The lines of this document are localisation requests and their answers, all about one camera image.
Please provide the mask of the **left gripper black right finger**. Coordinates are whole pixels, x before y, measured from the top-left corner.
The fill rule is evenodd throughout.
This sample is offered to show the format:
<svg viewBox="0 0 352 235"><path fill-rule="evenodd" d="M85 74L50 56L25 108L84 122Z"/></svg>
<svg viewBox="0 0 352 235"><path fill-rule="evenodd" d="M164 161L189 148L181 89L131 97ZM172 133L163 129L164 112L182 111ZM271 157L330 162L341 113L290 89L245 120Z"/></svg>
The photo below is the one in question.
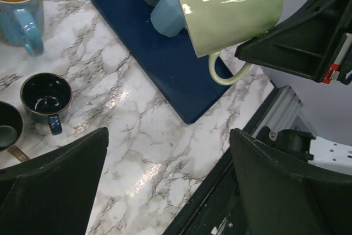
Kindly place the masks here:
<svg viewBox="0 0 352 235"><path fill-rule="evenodd" d="M230 149L251 234L351 234L351 176L274 149L239 128Z"/></svg>

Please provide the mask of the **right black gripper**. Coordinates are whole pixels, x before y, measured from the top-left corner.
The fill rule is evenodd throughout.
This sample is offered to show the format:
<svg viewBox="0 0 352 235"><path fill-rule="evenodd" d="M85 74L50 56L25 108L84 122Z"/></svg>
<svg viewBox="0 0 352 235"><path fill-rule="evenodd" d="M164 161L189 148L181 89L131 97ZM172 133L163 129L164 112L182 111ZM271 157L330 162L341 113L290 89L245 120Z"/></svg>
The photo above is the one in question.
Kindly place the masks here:
<svg viewBox="0 0 352 235"><path fill-rule="evenodd" d="M237 47L236 58L317 83L351 83L351 0L307 0L291 17Z"/></svg>

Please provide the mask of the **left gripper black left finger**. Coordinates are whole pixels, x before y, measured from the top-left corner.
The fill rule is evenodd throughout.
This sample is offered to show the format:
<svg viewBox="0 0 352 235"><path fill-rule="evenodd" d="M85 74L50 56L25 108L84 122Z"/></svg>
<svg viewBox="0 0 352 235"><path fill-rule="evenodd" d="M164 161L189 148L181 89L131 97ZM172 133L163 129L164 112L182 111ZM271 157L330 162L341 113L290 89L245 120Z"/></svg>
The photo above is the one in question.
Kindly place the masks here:
<svg viewBox="0 0 352 235"><path fill-rule="evenodd" d="M85 234L108 128L1 170L1 234Z"/></svg>

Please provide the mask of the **brown patterned mug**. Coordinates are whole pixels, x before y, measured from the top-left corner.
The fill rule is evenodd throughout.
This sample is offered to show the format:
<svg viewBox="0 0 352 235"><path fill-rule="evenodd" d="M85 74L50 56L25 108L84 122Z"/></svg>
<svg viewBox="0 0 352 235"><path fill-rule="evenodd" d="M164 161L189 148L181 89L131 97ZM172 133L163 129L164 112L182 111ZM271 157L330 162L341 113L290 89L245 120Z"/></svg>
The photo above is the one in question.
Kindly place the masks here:
<svg viewBox="0 0 352 235"><path fill-rule="evenodd" d="M20 162L30 159L17 147L23 130L24 123L20 112L11 104L1 101L1 152L9 152Z"/></svg>

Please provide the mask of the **olive green mug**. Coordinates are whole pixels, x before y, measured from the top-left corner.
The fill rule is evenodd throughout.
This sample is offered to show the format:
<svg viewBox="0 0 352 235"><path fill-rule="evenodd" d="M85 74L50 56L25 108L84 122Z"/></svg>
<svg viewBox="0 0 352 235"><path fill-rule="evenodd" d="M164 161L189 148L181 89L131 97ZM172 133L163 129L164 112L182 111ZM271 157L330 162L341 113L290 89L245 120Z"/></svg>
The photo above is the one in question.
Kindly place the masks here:
<svg viewBox="0 0 352 235"><path fill-rule="evenodd" d="M229 86L251 67L245 63L231 78L221 78L215 62L221 50L259 37L280 19L284 0L179 0L186 28L197 57L208 56L212 79Z"/></svg>

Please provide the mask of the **dark blue mug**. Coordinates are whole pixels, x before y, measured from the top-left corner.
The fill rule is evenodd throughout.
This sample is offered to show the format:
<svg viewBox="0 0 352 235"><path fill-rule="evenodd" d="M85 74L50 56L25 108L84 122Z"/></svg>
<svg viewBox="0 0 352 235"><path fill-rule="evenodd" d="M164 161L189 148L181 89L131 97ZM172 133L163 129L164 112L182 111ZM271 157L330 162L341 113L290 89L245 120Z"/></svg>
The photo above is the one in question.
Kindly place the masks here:
<svg viewBox="0 0 352 235"><path fill-rule="evenodd" d="M69 83L54 73L35 74L20 89L26 114L35 123L48 125L52 135L62 133L61 121L67 116L72 98Z"/></svg>

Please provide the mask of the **light blue faceted mug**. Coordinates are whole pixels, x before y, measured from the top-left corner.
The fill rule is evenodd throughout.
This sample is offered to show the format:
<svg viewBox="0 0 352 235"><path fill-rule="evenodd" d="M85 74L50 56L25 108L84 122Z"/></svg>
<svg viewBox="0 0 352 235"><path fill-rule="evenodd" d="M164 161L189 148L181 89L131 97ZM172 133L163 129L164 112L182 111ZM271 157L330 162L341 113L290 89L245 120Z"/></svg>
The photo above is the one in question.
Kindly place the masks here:
<svg viewBox="0 0 352 235"><path fill-rule="evenodd" d="M161 35L175 37L186 23L179 0L159 0L151 13L151 23Z"/></svg>

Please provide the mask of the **blue butterfly mug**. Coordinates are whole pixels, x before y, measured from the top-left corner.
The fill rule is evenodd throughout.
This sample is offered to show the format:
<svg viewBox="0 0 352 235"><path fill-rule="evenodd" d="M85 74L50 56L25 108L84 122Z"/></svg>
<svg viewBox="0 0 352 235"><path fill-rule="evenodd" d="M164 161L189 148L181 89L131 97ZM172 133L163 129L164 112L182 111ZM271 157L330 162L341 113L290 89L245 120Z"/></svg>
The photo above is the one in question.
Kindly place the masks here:
<svg viewBox="0 0 352 235"><path fill-rule="evenodd" d="M38 57L44 52L43 30L43 0L1 0L1 42Z"/></svg>

